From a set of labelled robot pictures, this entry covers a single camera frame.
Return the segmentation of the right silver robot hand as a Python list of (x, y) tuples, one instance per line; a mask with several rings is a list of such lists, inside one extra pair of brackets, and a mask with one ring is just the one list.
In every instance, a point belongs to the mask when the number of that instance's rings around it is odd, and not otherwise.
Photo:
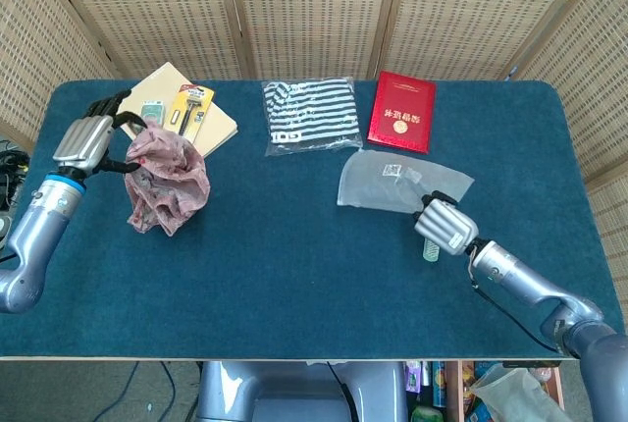
[(450, 255), (469, 254), (479, 236), (477, 224), (438, 190), (423, 195), (421, 201), (423, 209), (414, 213), (414, 231)]

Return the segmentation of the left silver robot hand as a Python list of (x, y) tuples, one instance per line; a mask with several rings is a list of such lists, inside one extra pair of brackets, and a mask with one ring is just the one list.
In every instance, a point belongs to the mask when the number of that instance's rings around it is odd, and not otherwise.
[(125, 175), (140, 168), (137, 162), (127, 163), (109, 157), (109, 145), (118, 128), (124, 124), (147, 127), (136, 113), (119, 113), (122, 102), (130, 95), (131, 90), (126, 89), (96, 100), (81, 118), (72, 122), (53, 154), (57, 175), (82, 183), (100, 172)]

